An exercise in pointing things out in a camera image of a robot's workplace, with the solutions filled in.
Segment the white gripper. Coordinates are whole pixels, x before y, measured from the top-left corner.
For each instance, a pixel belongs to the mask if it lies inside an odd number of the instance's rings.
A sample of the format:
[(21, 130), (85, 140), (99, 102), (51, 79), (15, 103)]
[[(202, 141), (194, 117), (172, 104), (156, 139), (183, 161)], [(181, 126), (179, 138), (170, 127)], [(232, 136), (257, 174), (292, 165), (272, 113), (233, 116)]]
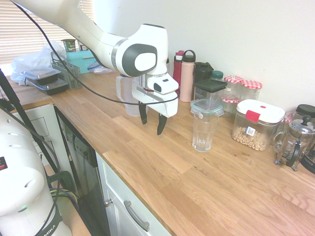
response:
[(139, 101), (138, 108), (143, 125), (147, 123), (147, 106), (159, 113), (157, 135), (160, 135), (165, 128), (167, 118), (174, 116), (177, 113), (177, 93), (175, 91), (167, 94), (160, 94), (157, 91), (147, 92), (140, 86), (138, 80), (133, 80), (132, 95)]

